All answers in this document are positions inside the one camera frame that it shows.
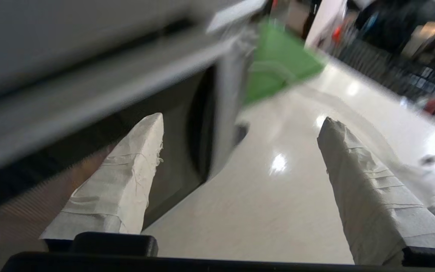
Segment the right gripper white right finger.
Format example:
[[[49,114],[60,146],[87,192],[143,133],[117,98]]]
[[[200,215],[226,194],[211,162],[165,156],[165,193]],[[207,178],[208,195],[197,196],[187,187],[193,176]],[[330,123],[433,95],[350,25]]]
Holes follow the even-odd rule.
[[[376,154],[327,117],[317,143],[356,265],[435,266],[435,172]]]

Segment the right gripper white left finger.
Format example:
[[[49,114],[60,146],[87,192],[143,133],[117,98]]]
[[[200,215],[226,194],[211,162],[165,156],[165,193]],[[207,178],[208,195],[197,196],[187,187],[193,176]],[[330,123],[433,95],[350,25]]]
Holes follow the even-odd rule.
[[[73,240],[84,232],[140,234],[163,137],[162,113],[144,117],[72,193],[41,238]]]

